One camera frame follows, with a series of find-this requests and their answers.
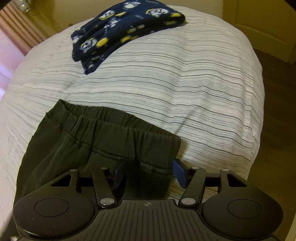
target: folded blue fabric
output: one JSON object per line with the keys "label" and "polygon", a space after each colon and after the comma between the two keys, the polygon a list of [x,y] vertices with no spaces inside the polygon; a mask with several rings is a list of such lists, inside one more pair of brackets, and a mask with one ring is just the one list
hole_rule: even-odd
{"label": "folded blue fabric", "polygon": [[85,74],[94,72],[116,49],[129,41],[180,26],[185,16],[156,0],[126,0],[105,10],[76,30],[72,58]]}

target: white striped duvet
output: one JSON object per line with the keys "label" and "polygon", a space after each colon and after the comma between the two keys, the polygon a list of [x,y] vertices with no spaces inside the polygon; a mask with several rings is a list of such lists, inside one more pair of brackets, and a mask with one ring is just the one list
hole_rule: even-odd
{"label": "white striped duvet", "polygon": [[[188,24],[124,45],[92,74],[71,59],[72,26],[33,48],[0,102],[0,229],[12,211],[31,136],[58,99],[131,113],[182,138],[178,158],[247,178],[260,144],[264,88],[246,36],[223,20],[175,7]],[[175,181],[168,197],[182,194]]]}

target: elastic waistband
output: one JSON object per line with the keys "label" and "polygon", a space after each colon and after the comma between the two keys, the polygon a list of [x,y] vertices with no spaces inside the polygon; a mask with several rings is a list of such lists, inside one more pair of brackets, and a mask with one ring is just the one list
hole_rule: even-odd
{"label": "elastic waistband", "polygon": [[71,138],[115,159],[140,162],[145,169],[172,174],[181,138],[124,111],[58,100],[46,114]]}

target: brown floor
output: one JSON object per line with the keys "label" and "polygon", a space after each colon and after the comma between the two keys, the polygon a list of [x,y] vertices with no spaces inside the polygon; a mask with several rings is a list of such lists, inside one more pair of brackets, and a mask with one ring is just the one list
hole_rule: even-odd
{"label": "brown floor", "polygon": [[284,241],[296,212],[296,65],[255,52],[263,67],[264,121],[248,181],[281,205],[277,237]]}

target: clothing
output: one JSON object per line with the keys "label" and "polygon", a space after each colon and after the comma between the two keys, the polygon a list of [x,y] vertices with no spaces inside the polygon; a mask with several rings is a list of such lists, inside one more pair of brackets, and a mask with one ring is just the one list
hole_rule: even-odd
{"label": "clothing", "polygon": [[116,49],[136,38],[180,26],[185,16],[156,0],[126,0],[74,31],[72,58],[92,73]]}
{"label": "clothing", "polygon": [[[164,199],[180,137],[131,114],[59,100],[28,144],[17,176],[14,204],[65,171],[88,176],[118,160],[127,163],[121,199]],[[0,240],[18,236],[11,218]]]}

